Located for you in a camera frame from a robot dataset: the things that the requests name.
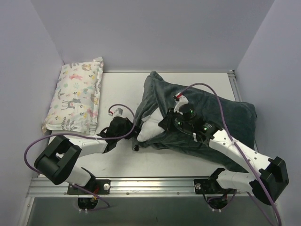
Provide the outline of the white pillow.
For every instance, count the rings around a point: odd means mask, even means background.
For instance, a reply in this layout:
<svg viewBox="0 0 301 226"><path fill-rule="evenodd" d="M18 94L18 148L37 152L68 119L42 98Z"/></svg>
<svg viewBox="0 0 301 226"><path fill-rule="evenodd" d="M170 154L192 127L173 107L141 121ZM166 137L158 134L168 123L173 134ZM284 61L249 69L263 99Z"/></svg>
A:
<svg viewBox="0 0 301 226"><path fill-rule="evenodd" d="M163 116L159 108L157 108L151 115L142 118L143 123L141 131L137 136L137 141L145 142L163 133L165 130L158 125L162 120Z"/></svg>

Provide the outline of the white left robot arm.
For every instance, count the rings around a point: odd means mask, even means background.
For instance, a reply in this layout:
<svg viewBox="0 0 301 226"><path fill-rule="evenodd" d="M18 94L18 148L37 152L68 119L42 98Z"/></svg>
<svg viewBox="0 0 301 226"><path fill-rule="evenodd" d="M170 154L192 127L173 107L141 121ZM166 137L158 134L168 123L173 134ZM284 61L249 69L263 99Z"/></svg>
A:
<svg viewBox="0 0 301 226"><path fill-rule="evenodd" d="M140 129L128 118L113 117L110 125L95 138L67 138L57 135L38 156L34 167L53 184L63 182L78 185L85 194L95 189L95 176L86 168L76 165L79 157L95 153L108 153L122 139L136 137Z"/></svg>

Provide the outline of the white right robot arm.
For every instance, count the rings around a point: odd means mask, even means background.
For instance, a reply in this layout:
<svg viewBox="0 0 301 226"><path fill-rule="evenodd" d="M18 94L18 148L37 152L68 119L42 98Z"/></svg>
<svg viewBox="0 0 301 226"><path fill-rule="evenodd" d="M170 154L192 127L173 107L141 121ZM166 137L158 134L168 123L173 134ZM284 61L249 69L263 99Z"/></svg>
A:
<svg viewBox="0 0 301 226"><path fill-rule="evenodd" d="M208 181L210 190L215 193L222 189L242 190L271 205L289 184L286 162L282 158L272 159L229 137L226 129L197 116L191 104L184 104L180 111L168 109L158 125L168 132L189 135L194 142L222 153L246 170L241 173L217 169Z"/></svg>

